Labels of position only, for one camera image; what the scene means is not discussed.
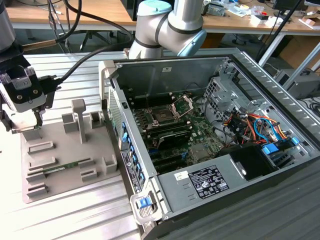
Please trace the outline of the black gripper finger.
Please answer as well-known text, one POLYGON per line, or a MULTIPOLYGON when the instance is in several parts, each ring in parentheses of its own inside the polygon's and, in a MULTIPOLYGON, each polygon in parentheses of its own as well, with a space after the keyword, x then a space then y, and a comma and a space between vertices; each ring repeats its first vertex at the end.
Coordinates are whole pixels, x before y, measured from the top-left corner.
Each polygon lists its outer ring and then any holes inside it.
POLYGON ((5 127, 5 130, 9 132, 12 129, 12 120, 9 118, 4 110, 0 111, 0 122, 5 127))
POLYGON ((46 112, 46 110, 45 110, 45 106, 44 105, 35 107, 33 109, 33 113, 34 113, 34 116, 36 118, 37 125, 39 127, 41 127, 43 125, 43 114, 45 112, 46 112))

